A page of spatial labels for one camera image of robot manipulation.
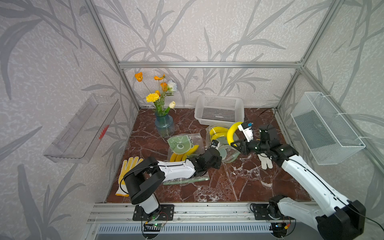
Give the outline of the zip-top bag with bananas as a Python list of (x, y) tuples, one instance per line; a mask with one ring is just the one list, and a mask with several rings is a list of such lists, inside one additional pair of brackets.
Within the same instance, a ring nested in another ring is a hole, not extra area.
[(192, 163), (192, 160), (196, 160), (205, 152), (201, 134), (177, 135), (168, 139), (168, 144), (168, 159), (164, 165), (171, 165), (172, 169), (166, 171), (166, 179), (163, 182), (165, 186), (190, 184), (210, 179), (206, 170), (201, 171)]
[[(206, 149), (210, 146), (211, 143), (211, 135), (210, 130), (216, 126), (208, 126), (206, 128)], [(228, 142), (227, 138), (218, 138), (217, 141), (219, 142), (218, 151), (220, 152), (220, 155), (222, 157), (222, 162), (225, 164), (229, 164), (234, 162), (238, 156), (240, 155), (240, 152), (231, 147)]]

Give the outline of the clear acrylic wall shelf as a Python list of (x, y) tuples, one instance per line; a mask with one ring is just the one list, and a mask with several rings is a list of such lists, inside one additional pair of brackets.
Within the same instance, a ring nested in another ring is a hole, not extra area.
[(54, 163), (87, 164), (120, 106), (116, 98), (91, 94), (43, 156)]

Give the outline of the blue glass vase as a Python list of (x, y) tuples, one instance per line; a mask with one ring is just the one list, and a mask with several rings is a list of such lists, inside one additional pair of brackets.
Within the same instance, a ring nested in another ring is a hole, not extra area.
[(160, 116), (158, 113), (155, 113), (155, 116), (155, 126), (159, 135), (163, 138), (171, 137), (175, 133), (175, 124), (172, 116), (169, 114)]

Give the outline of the yellow banana taken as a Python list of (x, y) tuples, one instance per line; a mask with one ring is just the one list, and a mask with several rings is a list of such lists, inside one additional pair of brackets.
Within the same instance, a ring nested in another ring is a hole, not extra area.
[(234, 123), (228, 130), (227, 132), (227, 142), (228, 144), (231, 146), (232, 143), (235, 142), (234, 140), (234, 134), (236, 132), (236, 130), (238, 130), (238, 126), (240, 126), (243, 122), (237, 122), (237, 123)]
[(215, 133), (211, 136), (211, 140), (217, 140), (218, 138), (226, 138), (227, 137), (227, 132), (219, 132), (219, 133)]

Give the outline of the white work glove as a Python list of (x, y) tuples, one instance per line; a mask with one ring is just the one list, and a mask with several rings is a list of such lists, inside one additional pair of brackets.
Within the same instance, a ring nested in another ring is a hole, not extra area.
[(263, 170), (273, 168), (273, 163), (272, 163), (271, 159), (269, 159), (268, 157), (262, 156), (262, 155), (258, 155), (258, 158), (261, 161), (261, 166), (262, 166)]

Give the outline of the yellow work glove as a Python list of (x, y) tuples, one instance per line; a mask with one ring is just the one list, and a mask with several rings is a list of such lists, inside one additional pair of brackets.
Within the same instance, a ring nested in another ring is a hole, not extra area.
[(127, 187), (125, 184), (124, 176), (132, 168), (134, 168), (139, 163), (141, 163), (143, 160), (144, 160), (143, 158), (139, 158), (138, 156), (136, 156), (136, 157), (129, 157), (128, 160), (123, 161), (123, 165), (122, 165), (121, 172), (119, 175), (119, 180), (118, 180), (119, 188), (116, 191), (116, 196), (121, 196), (121, 197), (128, 197), (129, 196), (128, 191), (127, 191)]

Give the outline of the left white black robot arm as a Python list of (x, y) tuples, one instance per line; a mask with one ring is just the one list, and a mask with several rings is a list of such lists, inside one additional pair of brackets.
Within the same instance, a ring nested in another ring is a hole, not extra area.
[(163, 182), (197, 178), (209, 169), (220, 169), (221, 164), (220, 152), (213, 147), (181, 162), (162, 162), (149, 157), (125, 173), (119, 180), (119, 187), (129, 195), (133, 205), (141, 207), (148, 216), (157, 216), (161, 205), (155, 191)]

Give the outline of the aluminium front rail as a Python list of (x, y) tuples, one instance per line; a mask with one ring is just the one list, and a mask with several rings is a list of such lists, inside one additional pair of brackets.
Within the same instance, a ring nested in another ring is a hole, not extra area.
[[(255, 219), (251, 211), (251, 202), (204, 202), (204, 203), (173, 203), (173, 212), (162, 214), (168, 224), (181, 223), (294, 223), (293, 217), (273, 220), (266, 216)], [(139, 224), (134, 216), (141, 212), (134, 205), (124, 204), (96, 204), (87, 220), (88, 224)]]

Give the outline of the artificial flower bouquet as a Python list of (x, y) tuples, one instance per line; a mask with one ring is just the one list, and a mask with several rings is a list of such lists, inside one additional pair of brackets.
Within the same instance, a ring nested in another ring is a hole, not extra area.
[(176, 102), (172, 101), (169, 103), (168, 106), (165, 104), (166, 97), (171, 97), (178, 91), (177, 84), (173, 82), (172, 80), (170, 81), (165, 81), (166, 76), (163, 74), (161, 77), (154, 76), (154, 80), (158, 82), (159, 84), (159, 89), (156, 91), (150, 91), (148, 86), (144, 83), (144, 77), (143, 73), (139, 72), (135, 74), (135, 79), (139, 83), (143, 83), (147, 90), (150, 92), (146, 96), (146, 101), (147, 103), (152, 103), (155, 107), (155, 114), (158, 117), (164, 117), (166, 116), (171, 109), (174, 109), (176, 106)]

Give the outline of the white plastic basket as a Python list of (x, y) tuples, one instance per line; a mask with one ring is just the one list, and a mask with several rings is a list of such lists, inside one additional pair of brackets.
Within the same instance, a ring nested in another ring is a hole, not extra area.
[(230, 128), (234, 123), (244, 122), (244, 118), (244, 103), (240, 98), (208, 95), (198, 97), (195, 119), (201, 125)]

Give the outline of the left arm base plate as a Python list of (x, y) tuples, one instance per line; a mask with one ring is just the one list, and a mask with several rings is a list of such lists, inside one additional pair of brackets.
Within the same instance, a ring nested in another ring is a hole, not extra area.
[(148, 214), (140, 205), (136, 205), (133, 221), (172, 221), (175, 213), (175, 205), (161, 204), (152, 213)]

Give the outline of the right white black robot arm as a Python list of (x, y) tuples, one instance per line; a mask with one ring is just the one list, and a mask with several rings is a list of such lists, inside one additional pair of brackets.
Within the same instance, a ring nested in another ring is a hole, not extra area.
[(243, 155), (255, 153), (267, 160), (266, 167), (276, 163), (289, 173), (313, 198), (316, 207), (299, 203), (283, 195), (269, 200), (269, 212), (274, 218), (296, 219), (319, 232), (324, 240), (353, 240), (365, 228), (365, 206), (350, 201), (322, 179), (290, 145), (282, 144), (276, 128), (259, 128), (260, 138), (254, 139), (252, 124), (238, 122), (227, 133), (228, 144)]

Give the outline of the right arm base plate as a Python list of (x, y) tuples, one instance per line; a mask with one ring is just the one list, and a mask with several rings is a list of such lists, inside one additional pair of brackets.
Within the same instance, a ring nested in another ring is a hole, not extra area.
[(281, 213), (277, 204), (251, 203), (250, 210), (254, 214), (255, 220), (266, 221), (285, 221), (286, 217)]

